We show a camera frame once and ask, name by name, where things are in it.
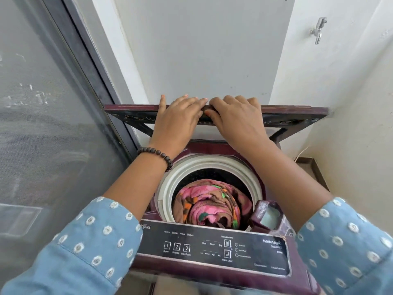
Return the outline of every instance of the wooden bead bracelet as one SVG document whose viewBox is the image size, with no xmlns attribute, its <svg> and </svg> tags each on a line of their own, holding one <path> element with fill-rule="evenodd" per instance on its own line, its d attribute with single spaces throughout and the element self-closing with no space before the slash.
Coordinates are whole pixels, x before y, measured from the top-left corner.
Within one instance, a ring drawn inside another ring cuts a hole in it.
<svg viewBox="0 0 393 295">
<path fill-rule="evenodd" d="M 137 154 L 141 154 L 142 152 L 148 152 L 148 153 L 155 153 L 158 156 L 161 156 L 167 163 L 168 167 L 165 170 L 165 172 L 168 172 L 172 169 L 173 167 L 173 162 L 170 159 L 170 157 L 168 155 L 166 155 L 165 153 L 161 152 L 160 150 L 156 150 L 154 148 L 150 148 L 150 147 L 143 147 L 143 148 L 139 148 L 137 151 Z"/>
</svg>

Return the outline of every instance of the washing machine control panel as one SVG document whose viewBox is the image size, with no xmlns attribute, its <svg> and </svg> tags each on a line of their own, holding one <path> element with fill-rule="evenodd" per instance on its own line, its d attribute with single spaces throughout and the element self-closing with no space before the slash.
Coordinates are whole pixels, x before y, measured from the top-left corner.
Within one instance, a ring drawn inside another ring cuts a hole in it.
<svg viewBox="0 0 393 295">
<path fill-rule="evenodd" d="M 144 219 L 141 225 L 138 254 L 276 276 L 291 273 L 282 237 Z"/>
</svg>

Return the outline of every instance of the top-load washing machine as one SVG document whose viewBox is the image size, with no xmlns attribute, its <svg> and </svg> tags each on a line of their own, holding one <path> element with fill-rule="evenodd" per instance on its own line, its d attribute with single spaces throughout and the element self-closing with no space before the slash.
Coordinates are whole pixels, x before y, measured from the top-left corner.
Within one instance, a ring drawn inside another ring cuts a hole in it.
<svg viewBox="0 0 393 295">
<path fill-rule="evenodd" d="M 308 106 L 261 110 L 278 147 L 328 113 L 327 108 Z M 151 136 L 153 129 L 146 124 L 155 122 L 158 105 L 106 105 L 105 111 Z M 206 115 L 198 125 L 214 126 Z M 292 227 L 248 161 L 223 140 L 191 140 L 173 161 L 141 221 L 143 239 L 132 269 L 232 288 L 319 294 L 297 253 Z M 185 185 L 204 178 L 229 183 L 252 201 L 253 214 L 239 230 L 175 223 L 175 196 Z"/>
</svg>

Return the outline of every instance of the right hand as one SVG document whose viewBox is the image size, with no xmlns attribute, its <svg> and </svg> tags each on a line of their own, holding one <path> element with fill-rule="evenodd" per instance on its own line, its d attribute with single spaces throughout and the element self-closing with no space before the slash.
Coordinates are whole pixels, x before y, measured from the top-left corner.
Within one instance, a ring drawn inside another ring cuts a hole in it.
<svg viewBox="0 0 393 295">
<path fill-rule="evenodd" d="M 263 126 L 261 105 L 256 98 L 243 96 L 215 97 L 209 102 L 218 111 L 205 110 L 213 120 L 220 134 L 238 153 L 247 157 L 252 150 L 269 144 L 269 137 Z"/>
</svg>

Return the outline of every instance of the blue sleeve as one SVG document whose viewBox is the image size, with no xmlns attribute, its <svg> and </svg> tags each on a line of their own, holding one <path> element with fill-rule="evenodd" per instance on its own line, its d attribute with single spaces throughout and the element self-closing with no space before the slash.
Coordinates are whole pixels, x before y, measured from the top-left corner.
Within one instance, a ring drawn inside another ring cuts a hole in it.
<svg viewBox="0 0 393 295">
<path fill-rule="evenodd" d="M 392 238 L 335 198 L 300 229 L 297 249 L 327 294 L 391 294 Z"/>
<path fill-rule="evenodd" d="M 96 198 L 1 294 L 114 294 L 141 239 L 132 213 L 113 200 Z"/>
</svg>

